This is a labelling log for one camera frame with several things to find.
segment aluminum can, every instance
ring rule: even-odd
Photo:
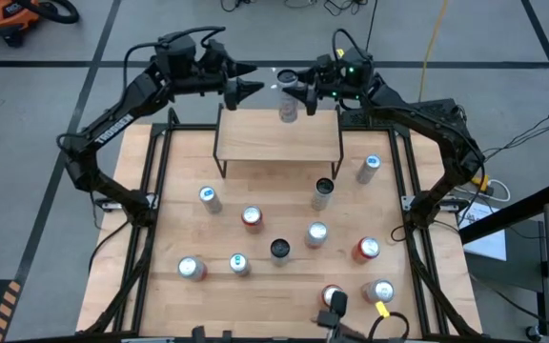
[[[258,206],[249,206],[245,208],[241,215],[245,230],[248,233],[260,233],[264,230],[264,221],[262,220],[262,211]]]
[[[314,222],[309,225],[309,229],[304,236],[304,243],[310,249],[321,248],[328,238],[328,227],[321,222]]]
[[[356,263],[364,264],[375,259],[380,253],[378,241],[373,237],[363,237],[353,247],[351,256]]]
[[[319,294],[319,304],[321,304],[321,308],[326,310],[330,308],[334,292],[342,292],[342,289],[337,285],[327,285],[321,290],[321,293]]]
[[[179,261],[177,272],[185,279],[198,282],[207,277],[207,266],[194,256],[186,256]]]
[[[327,177],[320,178],[315,184],[315,194],[311,201],[313,210],[322,211],[328,206],[328,202],[334,191],[334,181]]]
[[[378,168],[380,168],[380,157],[377,154],[369,155],[363,160],[361,168],[357,171],[357,182],[363,185],[369,183]]]
[[[283,123],[293,123],[297,119],[297,99],[283,91],[286,87],[297,86],[297,79],[297,73],[292,70],[283,70],[276,75],[280,96],[278,116]]]
[[[205,209],[207,209],[207,212],[209,212],[210,214],[216,214],[221,212],[221,202],[219,202],[219,198],[217,197],[217,194],[215,193],[213,187],[205,186],[201,188],[199,196],[200,202],[205,205]]]
[[[393,285],[387,280],[372,281],[361,286],[361,296],[371,304],[378,301],[388,303],[393,300],[394,295]]]
[[[278,238],[271,244],[271,261],[277,266],[282,267],[290,259],[290,244],[282,238]]]
[[[238,276],[247,276],[252,271],[252,266],[244,254],[235,253],[230,257],[230,269]]]

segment gray floor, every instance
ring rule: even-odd
[[[44,21],[27,36],[22,49],[8,48],[0,40],[0,61],[92,61],[107,16],[117,0],[72,2],[82,14],[81,23],[63,26]],[[441,4],[379,0],[369,32],[375,1],[355,16],[345,12],[338,17],[330,16],[321,3],[313,8],[290,10],[282,5],[282,0],[258,0],[225,13],[213,0],[122,0],[102,56],[97,53],[97,57],[120,61],[133,44],[152,41],[175,30],[224,25],[228,29],[218,39],[227,44],[231,56],[242,60],[312,59],[330,52],[332,31],[343,27],[361,46],[371,34],[369,51],[378,61],[420,61]],[[549,41],[549,1],[533,0],[531,4]],[[340,47],[348,47],[344,39],[338,40]],[[132,60],[146,60],[150,54],[149,50],[141,50]],[[519,0],[450,1],[432,60],[548,62]],[[119,96],[121,70],[92,69],[96,71],[92,80],[90,65],[0,66],[0,278],[14,278],[16,274],[54,169],[58,153],[55,135],[67,129],[74,114],[81,116],[80,127],[87,125]],[[549,69],[532,69],[529,65],[526,68],[427,70],[423,99],[456,99],[467,110],[470,131],[480,146],[500,146],[549,113]],[[129,74],[139,71],[130,69]],[[420,69],[386,68],[380,72],[405,99],[417,99]],[[276,93],[270,89],[274,80],[271,68],[261,68],[247,79],[263,81],[267,86],[241,107],[277,106]],[[90,90],[87,99],[80,95],[84,87]],[[214,95],[179,97],[175,108],[183,121],[213,122],[219,100]],[[323,108],[333,105],[320,104]],[[164,118],[162,111],[143,121],[162,122]],[[113,171],[119,142],[118,138],[99,154],[105,172]],[[549,132],[501,153],[489,161],[486,169],[510,187],[512,201],[549,185]],[[73,333],[96,236],[88,196],[76,191],[63,175],[8,339]],[[532,293],[493,286],[527,309],[537,309]],[[474,290],[486,333],[524,339],[523,328],[534,324],[530,317],[480,285],[474,284]]]

